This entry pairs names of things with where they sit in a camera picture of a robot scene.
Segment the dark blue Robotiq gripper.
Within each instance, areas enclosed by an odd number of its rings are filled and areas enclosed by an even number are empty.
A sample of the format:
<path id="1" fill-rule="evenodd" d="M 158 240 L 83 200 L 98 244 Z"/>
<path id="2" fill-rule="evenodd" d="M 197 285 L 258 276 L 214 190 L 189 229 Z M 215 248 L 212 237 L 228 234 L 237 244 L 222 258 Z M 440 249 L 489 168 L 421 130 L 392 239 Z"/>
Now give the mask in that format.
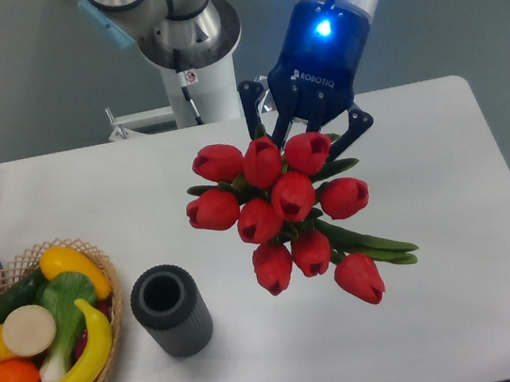
<path id="1" fill-rule="evenodd" d="M 277 147 L 284 146 L 293 119 L 329 123 L 350 107 L 348 130 L 330 146 L 331 162 L 373 126 L 372 115 L 353 103 L 352 86 L 369 30 L 367 18 L 349 9 L 324 13 L 323 4 L 314 0 L 294 6 L 278 63 L 267 76 L 279 113 L 269 136 Z M 238 94 L 248 134 L 255 140 L 263 135 L 259 108 L 264 88 L 244 80 Z"/>

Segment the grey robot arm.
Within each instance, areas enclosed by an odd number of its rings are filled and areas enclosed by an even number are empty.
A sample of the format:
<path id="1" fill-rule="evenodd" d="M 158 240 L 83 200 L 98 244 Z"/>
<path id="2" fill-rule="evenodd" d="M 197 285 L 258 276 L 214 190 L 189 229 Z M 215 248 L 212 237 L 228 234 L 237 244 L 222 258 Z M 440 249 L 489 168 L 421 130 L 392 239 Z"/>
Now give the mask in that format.
<path id="1" fill-rule="evenodd" d="M 272 139 L 295 122 L 320 131 L 341 115 L 340 156 L 372 126 L 356 106 L 354 77 L 378 0 L 295 0 L 275 67 L 264 79 L 235 79 L 241 22 L 226 0 L 80 0 L 79 8 L 120 47 L 135 44 L 161 73 L 179 127 L 243 118 L 256 133 L 265 102 L 278 112 Z"/>

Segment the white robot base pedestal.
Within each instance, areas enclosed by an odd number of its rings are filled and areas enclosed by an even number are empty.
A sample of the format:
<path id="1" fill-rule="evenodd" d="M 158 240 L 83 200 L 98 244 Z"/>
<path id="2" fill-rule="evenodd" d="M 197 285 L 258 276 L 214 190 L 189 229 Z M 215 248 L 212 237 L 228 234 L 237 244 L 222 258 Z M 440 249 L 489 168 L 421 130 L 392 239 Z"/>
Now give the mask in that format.
<path id="1" fill-rule="evenodd" d="M 179 129 L 244 116 L 231 54 L 199 69 L 158 71 Z"/>

